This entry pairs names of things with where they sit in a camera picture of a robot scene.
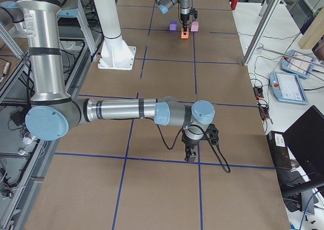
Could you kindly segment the orange foam cube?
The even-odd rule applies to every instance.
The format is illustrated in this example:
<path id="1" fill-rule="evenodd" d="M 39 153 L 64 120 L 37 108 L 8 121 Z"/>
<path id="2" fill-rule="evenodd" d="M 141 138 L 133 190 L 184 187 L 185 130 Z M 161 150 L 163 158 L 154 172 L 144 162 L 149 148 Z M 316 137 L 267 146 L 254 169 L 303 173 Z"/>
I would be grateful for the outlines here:
<path id="1" fill-rule="evenodd" d="M 189 30 L 181 30 L 181 39 L 189 39 Z"/>

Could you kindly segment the light pink foam cube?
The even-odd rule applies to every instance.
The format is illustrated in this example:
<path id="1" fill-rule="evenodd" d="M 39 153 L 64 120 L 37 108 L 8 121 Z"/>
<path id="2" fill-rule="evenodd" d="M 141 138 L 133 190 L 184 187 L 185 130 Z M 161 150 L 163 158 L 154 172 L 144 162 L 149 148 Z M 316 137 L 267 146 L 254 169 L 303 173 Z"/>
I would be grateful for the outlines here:
<path id="1" fill-rule="evenodd" d="M 199 22 L 198 21 L 194 21 L 191 23 L 191 31 L 192 32 L 198 32 L 199 30 Z"/>

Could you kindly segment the dark purple foam cube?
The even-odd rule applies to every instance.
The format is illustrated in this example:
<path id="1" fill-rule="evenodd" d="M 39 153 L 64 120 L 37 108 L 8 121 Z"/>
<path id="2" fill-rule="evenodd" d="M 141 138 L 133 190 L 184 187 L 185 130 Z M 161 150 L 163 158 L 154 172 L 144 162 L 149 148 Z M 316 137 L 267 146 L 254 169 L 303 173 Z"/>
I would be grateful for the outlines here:
<path id="1" fill-rule="evenodd" d="M 177 21 L 171 20 L 169 23 L 169 30 L 170 31 L 177 31 Z"/>

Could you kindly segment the black box on table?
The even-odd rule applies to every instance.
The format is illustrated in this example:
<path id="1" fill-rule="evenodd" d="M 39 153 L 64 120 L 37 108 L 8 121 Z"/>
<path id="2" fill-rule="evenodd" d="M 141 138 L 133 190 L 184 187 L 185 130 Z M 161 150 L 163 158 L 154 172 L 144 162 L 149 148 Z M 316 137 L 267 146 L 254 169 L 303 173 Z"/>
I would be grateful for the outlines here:
<path id="1" fill-rule="evenodd" d="M 283 133 L 270 131 L 266 137 L 274 166 L 281 170 L 291 170 L 292 166 Z"/>

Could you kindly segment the near blue teach pendant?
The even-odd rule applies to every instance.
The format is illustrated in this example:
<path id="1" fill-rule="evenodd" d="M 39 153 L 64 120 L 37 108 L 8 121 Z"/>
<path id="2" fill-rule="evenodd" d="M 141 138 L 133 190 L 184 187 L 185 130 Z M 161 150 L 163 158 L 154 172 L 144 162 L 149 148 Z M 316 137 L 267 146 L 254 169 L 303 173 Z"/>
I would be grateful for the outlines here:
<path id="1" fill-rule="evenodd" d="M 308 104 L 297 74 L 272 71 L 269 80 L 273 94 L 278 101 L 299 105 Z"/>

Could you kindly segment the blue teach pendant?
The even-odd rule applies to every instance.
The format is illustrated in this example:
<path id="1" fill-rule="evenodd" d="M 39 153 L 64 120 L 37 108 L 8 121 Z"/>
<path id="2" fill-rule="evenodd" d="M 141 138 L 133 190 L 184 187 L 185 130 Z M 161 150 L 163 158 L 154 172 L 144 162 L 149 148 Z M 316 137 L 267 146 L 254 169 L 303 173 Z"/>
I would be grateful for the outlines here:
<path id="1" fill-rule="evenodd" d="M 278 101 L 299 105 L 308 104 L 297 74 L 272 71 L 269 80 L 273 94 Z"/>
<path id="2" fill-rule="evenodd" d="M 317 58 L 311 55 L 305 55 L 304 53 L 300 53 L 296 50 L 289 50 L 288 55 L 298 57 L 305 61 L 312 61 L 318 63 Z M 310 73 L 312 72 L 314 65 L 296 60 L 295 58 L 285 57 L 281 61 L 281 69 L 285 72 L 290 72 L 297 74 L 300 78 L 309 78 Z"/>

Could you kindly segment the black laptop computer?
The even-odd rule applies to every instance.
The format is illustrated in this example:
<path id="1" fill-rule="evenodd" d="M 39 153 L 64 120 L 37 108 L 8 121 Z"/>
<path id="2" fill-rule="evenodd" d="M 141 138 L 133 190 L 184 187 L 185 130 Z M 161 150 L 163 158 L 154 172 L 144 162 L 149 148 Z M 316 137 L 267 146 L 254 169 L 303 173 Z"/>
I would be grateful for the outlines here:
<path id="1" fill-rule="evenodd" d="M 315 105 L 284 132 L 283 138 L 311 178 L 323 176 L 323 114 Z"/>

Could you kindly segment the far blue teach pendant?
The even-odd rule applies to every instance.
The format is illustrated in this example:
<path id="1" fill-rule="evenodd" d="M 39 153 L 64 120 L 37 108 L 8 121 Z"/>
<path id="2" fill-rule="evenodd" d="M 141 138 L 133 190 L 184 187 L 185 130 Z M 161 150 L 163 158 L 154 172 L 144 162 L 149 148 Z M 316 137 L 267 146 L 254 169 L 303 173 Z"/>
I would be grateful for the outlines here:
<path id="1" fill-rule="evenodd" d="M 298 57 L 305 61 L 312 61 L 318 63 L 317 58 L 311 55 L 305 55 L 304 53 L 300 53 L 296 50 L 289 50 L 288 55 Z M 295 58 L 285 57 L 281 61 L 281 69 L 285 72 L 290 72 L 297 74 L 300 78 L 309 78 L 310 73 L 312 72 L 314 65 L 296 60 Z"/>

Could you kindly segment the wooden plank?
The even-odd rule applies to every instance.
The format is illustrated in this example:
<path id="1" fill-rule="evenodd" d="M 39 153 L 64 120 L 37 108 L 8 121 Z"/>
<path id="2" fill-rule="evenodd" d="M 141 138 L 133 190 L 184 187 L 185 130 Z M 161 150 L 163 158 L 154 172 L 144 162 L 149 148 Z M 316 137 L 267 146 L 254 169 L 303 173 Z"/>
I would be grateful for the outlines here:
<path id="1" fill-rule="evenodd" d="M 298 44 L 301 49 L 311 50 L 323 36 L 323 13 L 324 10 L 322 8 L 299 40 Z"/>

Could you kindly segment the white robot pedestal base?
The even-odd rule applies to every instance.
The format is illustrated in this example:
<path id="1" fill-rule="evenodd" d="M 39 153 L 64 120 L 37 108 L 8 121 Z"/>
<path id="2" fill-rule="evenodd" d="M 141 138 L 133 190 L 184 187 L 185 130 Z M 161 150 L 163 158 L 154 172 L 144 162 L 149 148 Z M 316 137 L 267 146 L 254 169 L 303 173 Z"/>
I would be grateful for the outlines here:
<path id="1" fill-rule="evenodd" d="M 104 42 L 99 69 L 132 70 L 136 47 L 123 40 L 115 0 L 94 0 Z"/>

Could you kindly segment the aluminium frame post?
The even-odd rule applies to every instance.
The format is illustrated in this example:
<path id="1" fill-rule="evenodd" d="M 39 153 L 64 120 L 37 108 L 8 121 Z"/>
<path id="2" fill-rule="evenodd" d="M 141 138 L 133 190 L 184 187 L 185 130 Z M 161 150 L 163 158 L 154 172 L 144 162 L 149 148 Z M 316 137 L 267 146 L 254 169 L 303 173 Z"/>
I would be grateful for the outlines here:
<path id="1" fill-rule="evenodd" d="M 242 61 L 242 64 L 244 66 L 247 66 L 254 51 L 257 48 L 257 45 L 261 39 L 261 37 L 263 36 L 263 33 L 265 31 L 266 26 L 268 25 L 277 5 L 280 3 L 281 0 L 270 0 L 269 5 L 267 6 L 264 15 L 261 18 L 261 21 L 256 29 L 256 32 L 251 40 L 251 43 L 247 49 L 247 52 L 244 56 L 244 59 Z"/>

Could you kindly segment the aluminium side rail frame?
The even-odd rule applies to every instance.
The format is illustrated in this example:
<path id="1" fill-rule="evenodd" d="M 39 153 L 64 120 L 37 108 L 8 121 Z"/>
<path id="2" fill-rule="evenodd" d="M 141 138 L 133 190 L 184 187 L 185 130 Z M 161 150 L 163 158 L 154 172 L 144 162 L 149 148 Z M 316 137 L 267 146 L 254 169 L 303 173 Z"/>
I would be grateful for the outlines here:
<path id="1" fill-rule="evenodd" d="M 40 141 L 56 141 L 85 122 L 85 105 L 66 92 L 57 16 L 60 0 L 15 0 L 24 14 L 35 94 L 25 116 Z"/>

